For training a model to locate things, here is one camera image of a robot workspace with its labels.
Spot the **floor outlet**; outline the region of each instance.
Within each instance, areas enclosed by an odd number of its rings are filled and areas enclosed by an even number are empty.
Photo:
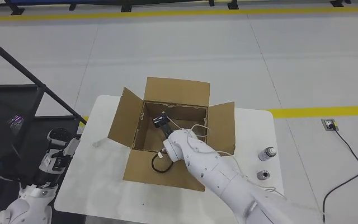
[[[338,129],[338,126],[337,126],[337,123],[336,123],[336,121],[335,121],[333,118],[321,119],[321,121],[322,121],[322,124],[323,124],[325,130],[327,130],[327,131],[334,131],[333,128],[330,128],[330,127],[329,127],[330,124],[334,124],[334,125],[336,126],[336,130],[339,130],[339,129]]]

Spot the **robotic arm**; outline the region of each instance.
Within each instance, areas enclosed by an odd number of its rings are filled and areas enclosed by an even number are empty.
[[[160,125],[153,120],[156,127],[166,126],[165,114],[159,118]],[[184,160],[188,171],[229,206],[240,224],[293,223],[276,206],[277,202],[286,203],[284,198],[252,185],[227,158],[199,140],[190,129],[167,133],[170,135],[163,144],[170,159]]]
[[[30,185],[20,184],[19,198],[0,212],[2,224],[50,224],[52,209],[48,204],[55,198],[58,179],[69,165],[79,144],[79,136],[70,140],[65,129],[53,129],[48,134],[49,148]]]

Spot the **black cord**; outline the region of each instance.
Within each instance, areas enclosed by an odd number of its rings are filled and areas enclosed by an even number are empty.
[[[335,126],[334,124],[330,124],[329,127],[332,128],[332,129],[338,134],[338,136],[345,142],[345,144],[348,146],[348,148],[350,149],[350,151],[351,151],[351,153],[353,154],[353,156],[355,157],[355,159],[358,161],[358,158],[357,158],[357,156],[355,155],[355,153],[353,152],[353,150],[352,150],[352,148],[350,147],[350,145],[349,145],[349,144],[342,138],[342,136],[338,133],[338,131],[337,131],[337,129],[336,129],[336,126]],[[336,186],[335,188],[333,188],[332,190],[330,190],[330,191],[326,194],[326,196],[324,196],[324,199],[323,199],[323,207],[322,207],[323,223],[326,222],[326,216],[325,216],[324,213],[325,213],[325,208],[326,208],[326,199],[327,199],[327,197],[328,197],[333,191],[335,191],[336,189],[338,189],[338,188],[340,188],[341,186],[343,186],[343,185],[345,185],[345,184],[351,182],[352,180],[354,180],[354,179],[356,179],[356,178],[358,178],[358,175],[356,175],[356,176],[350,178],[349,180],[347,180],[346,182],[344,182],[344,183],[342,183],[342,184]]]
[[[349,146],[349,144],[342,138],[342,136],[338,133],[336,127],[335,127],[333,130],[335,130],[335,132],[336,132],[336,133],[338,134],[338,136],[342,139],[342,141],[345,142],[345,144],[348,146],[348,148],[349,148],[349,150],[351,151],[351,153],[353,154],[353,156],[354,156],[354,157],[356,158],[356,160],[358,161],[358,158],[357,158],[357,156],[354,154],[352,148],[351,148],[351,147]]]
[[[170,168],[173,166],[174,162],[172,162],[168,168],[166,168],[165,170],[157,170],[155,167],[154,167],[154,160],[158,157],[158,154],[156,153],[154,155],[154,157],[152,158],[152,169],[158,173],[161,173],[161,174],[164,174],[165,172],[168,172],[170,170]]]

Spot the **gray floor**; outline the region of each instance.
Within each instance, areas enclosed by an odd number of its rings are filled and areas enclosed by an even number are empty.
[[[358,16],[235,15],[1,22],[1,46],[82,115],[147,76],[211,83],[210,103],[250,109],[358,104]],[[30,83],[0,60],[0,84]],[[38,115],[67,112],[46,97]],[[358,153],[355,116],[334,117]],[[358,172],[321,118],[276,119],[285,195],[322,209],[324,195]],[[327,200],[326,223],[356,223],[358,180]],[[317,213],[307,223],[321,222]],[[88,217],[87,223],[117,223]]]

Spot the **cardboard box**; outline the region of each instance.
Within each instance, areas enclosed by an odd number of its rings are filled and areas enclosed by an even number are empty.
[[[153,156],[163,148],[165,136],[152,119],[163,111],[184,128],[194,124],[210,128],[201,138],[217,151],[233,154],[235,150],[234,102],[209,106],[210,84],[206,82],[148,77],[144,100],[124,88],[108,138],[131,148],[123,180],[175,186],[204,191],[205,187],[187,170],[183,161],[175,162],[170,171],[160,174],[151,167]],[[173,130],[178,129],[171,122]],[[194,132],[206,135],[206,129]],[[157,169],[171,163],[168,155],[155,160]]]

